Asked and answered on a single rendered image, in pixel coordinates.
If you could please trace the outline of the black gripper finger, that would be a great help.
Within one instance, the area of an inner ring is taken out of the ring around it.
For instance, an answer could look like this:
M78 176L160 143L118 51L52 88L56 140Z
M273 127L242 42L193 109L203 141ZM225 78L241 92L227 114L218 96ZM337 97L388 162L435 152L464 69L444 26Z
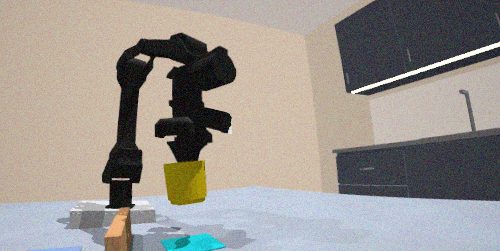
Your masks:
M203 143L201 143L201 145L200 145L200 146L196 149L196 151L195 151L195 159L194 159L194 161L198 161L200 151L201 151L201 150L202 150L205 146L207 146L207 145L208 145L208 143L207 143L207 142L203 142Z
M172 153L174 154L177 162L192 162L195 159L196 149L203 143L201 140L180 140L168 141Z

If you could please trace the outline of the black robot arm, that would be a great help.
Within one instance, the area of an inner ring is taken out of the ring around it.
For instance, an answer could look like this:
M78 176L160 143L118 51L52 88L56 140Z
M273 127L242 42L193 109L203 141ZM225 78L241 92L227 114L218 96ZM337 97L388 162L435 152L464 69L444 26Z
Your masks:
M146 63L134 58L139 54L150 56ZM236 77L236 68L227 54L227 49L217 46L207 51L207 45L185 33L172 35L169 40L143 39L126 49L116 63L117 79L121 87L120 109L117 127L117 142L109 153L109 159L102 173L102 183L109 184L109 205L105 208L130 208L132 204L132 183L139 183L143 168L142 150L136 145L136 119L139 89L147 75L154 68L156 57L169 58L180 67L174 66L167 78L172 79L172 96L192 92L203 96L208 91L229 83ZM228 133L231 115L227 112L194 104L192 119L198 126ZM130 180L112 180L129 178Z

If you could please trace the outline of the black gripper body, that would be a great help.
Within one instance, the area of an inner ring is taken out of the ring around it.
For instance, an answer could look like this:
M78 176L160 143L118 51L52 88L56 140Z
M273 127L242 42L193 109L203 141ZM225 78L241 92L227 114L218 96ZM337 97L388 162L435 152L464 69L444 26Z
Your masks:
M212 143L212 134L204 130L201 124L198 126L192 119L194 104L199 103L204 107L202 95L192 92L177 93L169 100L169 106L172 107L172 118L159 119L155 124L155 137L164 138L165 136L177 135L174 141L180 140L201 140Z

